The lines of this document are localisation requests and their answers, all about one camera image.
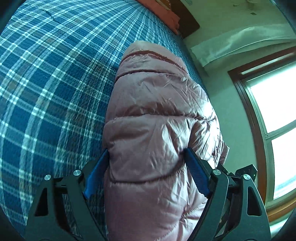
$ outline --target plaid bedsheet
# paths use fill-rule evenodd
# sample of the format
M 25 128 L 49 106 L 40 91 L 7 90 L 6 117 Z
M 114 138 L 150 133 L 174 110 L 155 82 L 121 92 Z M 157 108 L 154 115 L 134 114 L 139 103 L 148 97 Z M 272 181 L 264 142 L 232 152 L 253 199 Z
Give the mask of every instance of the plaid bedsheet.
M 21 234 L 45 175 L 69 175 L 100 156 L 113 80 L 136 40 L 183 58 L 202 85 L 180 38 L 135 0 L 27 0 L 3 31 L 0 205 Z M 102 192 L 90 205 L 103 226 Z

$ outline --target wall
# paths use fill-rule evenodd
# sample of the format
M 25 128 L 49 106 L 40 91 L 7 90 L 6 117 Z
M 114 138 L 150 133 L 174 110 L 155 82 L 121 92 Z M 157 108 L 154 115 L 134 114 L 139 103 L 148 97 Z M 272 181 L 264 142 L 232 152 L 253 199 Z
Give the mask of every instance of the wall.
M 256 163 L 254 142 L 249 121 L 238 92 L 228 76 L 228 71 L 296 43 L 277 44 L 253 51 L 227 56 L 197 69 L 208 91 L 210 101 L 217 113 L 225 143 L 230 147 L 225 167 L 237 169 Z
M 200 29 L 184 40 L 189 49 L 236 28 L 256 24 L 287 23 L 270 0 L 260 0 L 253 11 L 247 10 L 245 0 L 192 0 L 192 5 L 188 5 L 185 0 L 181 1 L 200 24 Z

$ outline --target orange cloth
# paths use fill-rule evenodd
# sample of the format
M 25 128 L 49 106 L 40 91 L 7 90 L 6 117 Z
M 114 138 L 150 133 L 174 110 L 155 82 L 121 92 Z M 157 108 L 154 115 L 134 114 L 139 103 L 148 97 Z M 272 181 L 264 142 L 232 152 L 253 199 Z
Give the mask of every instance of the orange cloth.
M 139 3 L 148 8 L 161 21 L 170 28 L 176 35 L 178 35 L 179 20 L 180 18 L 171 10 L 166 10 L 163 6 L 157 3 L 155 0 L 137 0 Z

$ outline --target white sheet on wall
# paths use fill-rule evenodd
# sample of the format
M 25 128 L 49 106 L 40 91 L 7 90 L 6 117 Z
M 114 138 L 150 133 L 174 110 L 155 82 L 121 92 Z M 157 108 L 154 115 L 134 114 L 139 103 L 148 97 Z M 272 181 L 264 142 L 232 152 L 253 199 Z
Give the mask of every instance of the white sheet on wall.
M 274 43 L 296 40 L 296 35 L 288 23 L 251 26 L 235 29 L 206 40 L 191 48 L 204 67 L 225 55 L 246 52 Z

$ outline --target window pane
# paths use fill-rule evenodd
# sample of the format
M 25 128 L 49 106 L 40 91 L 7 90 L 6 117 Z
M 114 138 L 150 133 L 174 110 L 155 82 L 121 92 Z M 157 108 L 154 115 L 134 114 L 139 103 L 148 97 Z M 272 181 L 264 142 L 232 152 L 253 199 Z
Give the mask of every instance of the window pane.
M 274 199 L 296 188 L 296 128 L 274 139 Z
M 250 87 L 268 133 L 296 120 L 295 76 L 293 65 Z

